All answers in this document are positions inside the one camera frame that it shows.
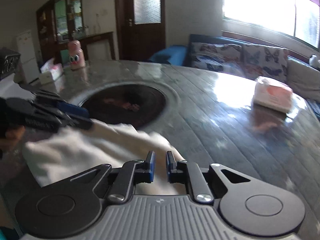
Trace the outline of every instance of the sofa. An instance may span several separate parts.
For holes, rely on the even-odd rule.
[[[161,50],[149,62],[203,68],[251,80],[259,75],[271,77],[305,98],[320,119],[320,71],[288,56],[285,48],[191,34],[188,46]]]

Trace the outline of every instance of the bright window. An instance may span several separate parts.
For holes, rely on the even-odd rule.
[[[224,16],[319,44],[319,0],[224,0]]]

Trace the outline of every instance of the blue sofa armrest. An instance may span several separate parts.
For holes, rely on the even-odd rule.
[[[186,55],[186,46],[172,45],[153,54],[152,57],[149,58],[148,62],[182,66]]]

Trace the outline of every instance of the pink tissue box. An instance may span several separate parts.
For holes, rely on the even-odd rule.
[[[253,102],[288,113],[292,107],[292,89],[275,79],[258,77],[256,79]]]
[[[55,65],[54,58],[48,60],[41,68],[39,80],[41,84],[47,84],[57,80],[63,74],[62,64]]]

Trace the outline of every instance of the butterfly pattern cushion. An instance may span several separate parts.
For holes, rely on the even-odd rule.
[[[246,44],[244,50],[243,71],[247,78],[256,79],[265,76],[280,82],[287,81],[287,49],[256,44]]]
[[[192,43],[191,66],[245,77],[240,67],[242,47],[236,44]]]

